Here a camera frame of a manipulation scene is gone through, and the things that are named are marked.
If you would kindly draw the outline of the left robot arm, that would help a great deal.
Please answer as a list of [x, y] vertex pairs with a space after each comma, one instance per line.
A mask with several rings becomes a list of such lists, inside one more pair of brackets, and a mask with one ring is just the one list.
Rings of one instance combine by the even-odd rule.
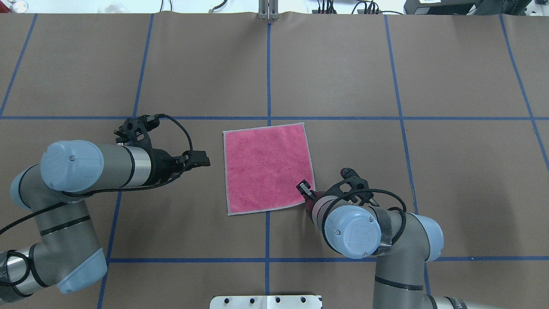
[[15, 303], [57, 286], [74, 293], [100, 281], [106, 257], [85, 199], [100, 191], [147, 190], [177, 174], [208, 167], [204, 151], [172, 157], [162, 149], [97, 144], [77, 139], [51, 144], [41, 162], [21, 172], [12, 199], [30, 211], [41, 242], [1, 253], [1, 303]]

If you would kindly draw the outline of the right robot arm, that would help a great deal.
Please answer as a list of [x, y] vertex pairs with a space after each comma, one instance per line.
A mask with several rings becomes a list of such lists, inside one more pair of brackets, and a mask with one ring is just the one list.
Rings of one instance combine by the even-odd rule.
[[400, 196], [351, 176], [327, 191], [296, 186], [326, 245], [351, 259], [376, 258], [374, 309], [469, 309], [456, 297], [424, 291], [424, 264], [439, 258], [443, 232], [431, 218], [408, 212]]

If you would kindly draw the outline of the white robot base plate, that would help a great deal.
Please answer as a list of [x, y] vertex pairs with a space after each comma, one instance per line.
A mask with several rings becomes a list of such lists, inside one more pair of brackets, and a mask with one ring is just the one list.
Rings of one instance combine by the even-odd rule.
[[210, 309], [322, 309], [317, 295], [219, 296], [210, 301]]

